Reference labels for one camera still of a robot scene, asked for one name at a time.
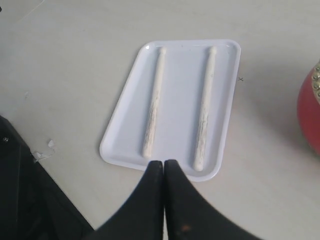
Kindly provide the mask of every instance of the red ball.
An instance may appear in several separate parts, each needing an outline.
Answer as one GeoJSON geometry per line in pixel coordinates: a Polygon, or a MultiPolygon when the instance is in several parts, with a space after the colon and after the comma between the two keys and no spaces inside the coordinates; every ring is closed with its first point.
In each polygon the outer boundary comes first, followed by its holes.
{"type": "Polygon", "coordinates": [[[313,89],[313,68],[306,76],[297,100],[297,117],[304,137],[320,155],[320,98],[313,89]]]}

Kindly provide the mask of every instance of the drumstick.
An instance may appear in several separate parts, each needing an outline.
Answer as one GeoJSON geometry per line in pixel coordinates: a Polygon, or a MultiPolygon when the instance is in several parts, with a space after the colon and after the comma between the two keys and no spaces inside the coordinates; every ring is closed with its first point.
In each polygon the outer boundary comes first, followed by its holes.
{"type": "Polygon", "coordinates": [[[142,149],[142,156],[150,159],[153,152],[155,132],[157,126],[157,114],[160,103],[161,86],[165,69],[165,55],[167,49],[163,46],[159,50],[159,56],[156,64],[151,104],[149,108],[148,122],[145,131],[145,138],[142,149]]]}
{"type": "Polygon", "coordinates": [[[200,117],[198,123],[198,132],[196,136],[196,146],[193,169],[200,172],[204,169],[205,150],[207,142],[207,128],[209,108],[211,101],[211,88],[214,80],[215,65],[216,65],[216,47],[211,47],[209,50],[209,57],[206,64],[206,71],[204,77],[204,85],[202,92],[202,101],[200,107],[200,117]]]}

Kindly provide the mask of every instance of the table surface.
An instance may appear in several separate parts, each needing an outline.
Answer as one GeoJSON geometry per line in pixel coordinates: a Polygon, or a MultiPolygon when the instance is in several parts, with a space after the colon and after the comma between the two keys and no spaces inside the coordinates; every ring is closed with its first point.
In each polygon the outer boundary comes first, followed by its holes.
{"type": "Polygon", "coordinates": [[[233,39],[242,48],[223,163],[199,192],[266,240],[318,240],[320,161],[296,118],[319,59],[315,0],[0,0],[0,114],[98,228],[143,172],[105,163],[99,144],[139,48],[233,39]],[[55,143],[55,152],[48,141],[55,143]]]}

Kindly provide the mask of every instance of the gold stud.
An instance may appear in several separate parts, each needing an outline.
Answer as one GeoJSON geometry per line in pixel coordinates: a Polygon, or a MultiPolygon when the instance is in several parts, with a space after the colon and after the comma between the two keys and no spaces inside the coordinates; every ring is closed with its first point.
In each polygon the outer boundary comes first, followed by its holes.
{"type": "Polygon", "coordinates": [[[313,75],[312,75],[312,79],[313,79],[313,80],[318,80],[318,79],[320,79],[320,72],[315,71],[315,72],[313,73],[313,75]]]}
{"type": "Polygon", "coordinates": [[[319,81],[315,81],[312,85],[314,90],[319,90],[320,89],[320,82],[319,81]]]}

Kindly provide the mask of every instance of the plastic tray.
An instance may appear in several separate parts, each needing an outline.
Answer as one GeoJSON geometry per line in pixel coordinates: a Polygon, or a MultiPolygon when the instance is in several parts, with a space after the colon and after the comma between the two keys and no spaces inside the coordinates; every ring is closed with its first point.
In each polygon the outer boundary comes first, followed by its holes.
{"type": "Polygon", "coordinates": [[[223,159],[240,61],[240,46],[227,39],[153,41],[139,51],[100,145],[104,161],[145,170],[142,156],[159,48],[166,47],[152,160],[178,160],[191,181],[211,179],[223,159]],[[208,49],[216,62],[203,171],[193,162],[208,49]]]}

